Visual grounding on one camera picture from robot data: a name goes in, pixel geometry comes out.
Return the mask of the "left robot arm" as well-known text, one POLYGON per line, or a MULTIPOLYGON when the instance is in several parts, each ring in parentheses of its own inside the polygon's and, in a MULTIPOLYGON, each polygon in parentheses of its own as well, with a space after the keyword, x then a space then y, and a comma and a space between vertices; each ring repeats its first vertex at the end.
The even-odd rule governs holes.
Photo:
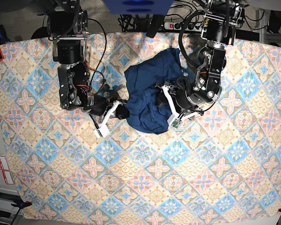
POLYGON ((203 115, 201 104, 212 107, 222 92, 221 72, 226 66, 225 46, 233 45, 236 26, 239 23, 244 5, 235 0, 199 1, 202 9, 187 16, 180 26, 178 44, 183 57, 189 66, 195 68, 195 79, 190 81, 180 76, 175 83, 157 83, 160 89, 158 101, 169 104, 171 116, 167 123, 179 129, 185 120, 192 120, 196 115, 203 115), (183 45, 183 34, 187 28, 193 28, 193 18, 203 17, 201 38, 206 41, 198 54, 199 65, 187 55, 183 45))

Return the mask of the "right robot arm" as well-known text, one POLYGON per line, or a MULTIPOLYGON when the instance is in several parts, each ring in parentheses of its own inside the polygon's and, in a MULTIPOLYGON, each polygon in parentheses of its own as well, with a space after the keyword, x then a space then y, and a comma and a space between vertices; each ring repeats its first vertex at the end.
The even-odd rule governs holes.
POLYGON ((126 100, 110 89, 106 79, 97 92, 91 91, 92 68, 86 63, 88 14, 78 0, 58 0, 57 4, 62 10, 48 13, 47 29, 53 42, 53 60, 60 63, 60 107, 68 111, 80 109, 91 118, 99 117, 99 121, 94 122, 95 134, 98 138, 106 137, 110 133, 107 126, 110 118, 129 117, 124 106, 126 100))

